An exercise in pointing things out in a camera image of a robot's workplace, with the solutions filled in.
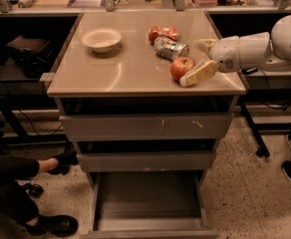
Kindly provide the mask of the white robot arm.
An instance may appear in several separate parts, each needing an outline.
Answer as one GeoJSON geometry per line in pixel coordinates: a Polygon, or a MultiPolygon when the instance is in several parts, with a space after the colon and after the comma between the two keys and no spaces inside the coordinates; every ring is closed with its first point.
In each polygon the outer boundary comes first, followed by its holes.
{"type": "Polygon", "coordinates": [[[291,65],[291,15],[278,20],[271,32],[247,36],[198,39],[196,48],[207,56],[179,80],[190,87],[212,78],[217,72],[233,73],[258,68],[275,71],[291,65]]]}

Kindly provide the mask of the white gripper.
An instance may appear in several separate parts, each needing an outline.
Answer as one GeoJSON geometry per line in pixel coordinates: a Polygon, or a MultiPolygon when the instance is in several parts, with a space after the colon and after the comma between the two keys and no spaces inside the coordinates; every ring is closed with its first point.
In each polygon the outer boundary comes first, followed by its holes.
{"type": "Polygon", "coordinates": [[[238,36],[219,40],[194,40],[194,47],[209,56],[211,60],[198,63],[180,78],[179,83],[187,88],[212,78],[218,71],[221,73],[238,72],[240,70],[238,41],[238,36]]]}

